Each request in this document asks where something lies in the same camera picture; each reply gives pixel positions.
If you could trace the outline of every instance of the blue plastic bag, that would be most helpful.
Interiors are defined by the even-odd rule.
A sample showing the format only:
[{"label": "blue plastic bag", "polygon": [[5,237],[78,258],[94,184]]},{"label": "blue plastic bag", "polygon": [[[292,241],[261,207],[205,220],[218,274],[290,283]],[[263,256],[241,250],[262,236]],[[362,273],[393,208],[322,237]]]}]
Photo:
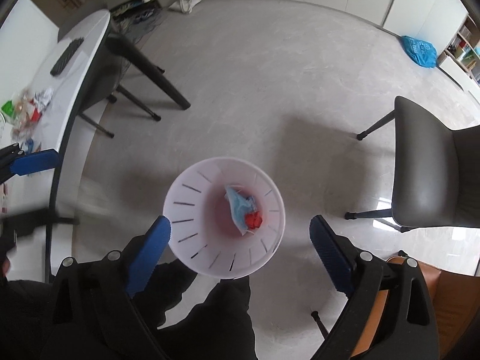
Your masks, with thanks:
[{"label": "blue plastic bag", "polygon": [[255,198],[253,196],[244,198],[229,185],[225,186],[225,191],[225,198],[230,203],[232,220],[237,229],[240,230],[241,234],[244,236],[249,231],[245,222],[245,215],[251,214],[257,210]]},{"label": "blue plastic bag", "polygon": [[424,40],[402,36],[403,49],[417,65],[424,68],[437,66],[437,50],[433,44]]}]

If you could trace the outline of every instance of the red object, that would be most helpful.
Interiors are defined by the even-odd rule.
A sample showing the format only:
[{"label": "red object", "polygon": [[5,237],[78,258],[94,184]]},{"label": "red object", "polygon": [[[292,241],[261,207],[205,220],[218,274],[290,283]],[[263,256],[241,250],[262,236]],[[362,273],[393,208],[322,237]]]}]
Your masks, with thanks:
[{"label": "red object", "polygon": [[252,214],[245,214],[245,223],[248,226],[248,230],[255,230],[260,227],[262,224],[262,216],[260,211],[254,212]]},{"label": "red object", "polygon": [[38,122],[40,120],[40,116],[42,116],[42,114],[40,114],[40,112],[38,111],[38,109],[35,108],[35,110],[33,111],[33,114],[32,116],[30,117],[30,120],[32,122]]}]

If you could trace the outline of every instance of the black table leg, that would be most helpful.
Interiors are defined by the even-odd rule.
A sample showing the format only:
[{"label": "black table leg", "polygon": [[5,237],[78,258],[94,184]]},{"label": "black table leg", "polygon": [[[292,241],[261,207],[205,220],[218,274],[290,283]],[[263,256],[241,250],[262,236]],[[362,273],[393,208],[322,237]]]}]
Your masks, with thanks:
[{"label": "black table leg", "polygon": [[190,107],[187,99],[162,75],[161,70],[152,64],[124,35],[111,32],[106,38],[106,46],[113,54],[122,56],[133,63],[182,109]]},{"label": "black table leg", "polygon": [[87,122],[88,124],[92,125],[93,127],[95,127],[97,130],[100,130],[102,133],[104,133],[105,135],[109,136],[110,138],[113,138],[115,136],[115,134],[113,132],[109,132],[107,129],[103,128],[102,126],[100,126],[98,123],[96,123],[92,118],[88,117],[87,115],[85,115],[83,112],[81,114],[78,114],[79,117],[81,117],[81,119],[83,119],[85,122]]},{"label": "black table leg", "polygon": [[143,104],[138,98],[136,98],[134,95],[132,95],[128,90],[126,90],[123,86],[119,85],[117,86],[117,91],[120,92],[122,95],[124,95],[127,99],[129,99],[132,103],[134,103],[137,107],[140,107],[143,109],[145,112],[147,112],[150,116],[153,117],[155,121],[159,121],[162,118],[160,115],[157,115],[155,112],[153,112],[150,108],[148,108],[145,104]]}]

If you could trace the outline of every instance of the crumpled plastic bag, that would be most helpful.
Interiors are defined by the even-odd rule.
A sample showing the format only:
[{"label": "crumpled plastic bag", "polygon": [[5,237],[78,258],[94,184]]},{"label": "crumpled plastic bag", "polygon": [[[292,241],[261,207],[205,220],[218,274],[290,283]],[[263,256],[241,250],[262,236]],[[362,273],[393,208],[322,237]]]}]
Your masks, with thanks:
[{"label": "crumpled plastic bag", "polygon": [[403,49],[417,65],[424,68],[437,66],[437,51],[435,46],[424,40],[402,36]]},{"label": "crumpled plastic bag", "polygon": [[245,235],[247,232],[251,232],[247,223],[245,222],[245,216],[257,211],[255,198],[253,196],[244,198],[230,185],[225,186],[225,191],[225,198],[230,203],[230,213],[235,226],[242,235]]},{"label": "crumpled plastic bag", "polygon": [[37,110],[40,112],[40,114],[42,114],[43,111],[45,111],[49,106],[53,99],[53,93],[53,88],[45,88],[44,90],[35,93],[35,96],[33,97],[33,103],[35,104],[35,107],[37,107]]}]

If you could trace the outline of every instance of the wooden shelf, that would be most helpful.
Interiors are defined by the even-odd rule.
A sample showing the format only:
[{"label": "wooden shelf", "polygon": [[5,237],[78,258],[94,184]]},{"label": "wooden shelf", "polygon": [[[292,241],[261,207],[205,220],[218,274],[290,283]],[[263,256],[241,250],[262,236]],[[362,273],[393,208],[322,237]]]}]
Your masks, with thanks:
[{"label": "wooden shelf", "polygon": [[467,67],[465,65],[463,65],[458,59],[455,58],[455,56],[449,52],[448,50],[445,50],[445,53],[453,59],[453,61],[457,62],[457,65],[460,66],[463,71],[465,71],[465,73],[467,73],[468,75],[470,75],[470,71],[467,69]]},{"label": "wooden shelf", "polygon": [[466,39],[466,37],[463,36],[460,32],[457,32],[457,35],[466,42],[466,44],[473,50],[473,55],[476,56],[477,59],[480,61],[480,55],[478,55],[478,53],[475,51],[475,48],[472,47],[472,45],[471,45],[470,42]]}]

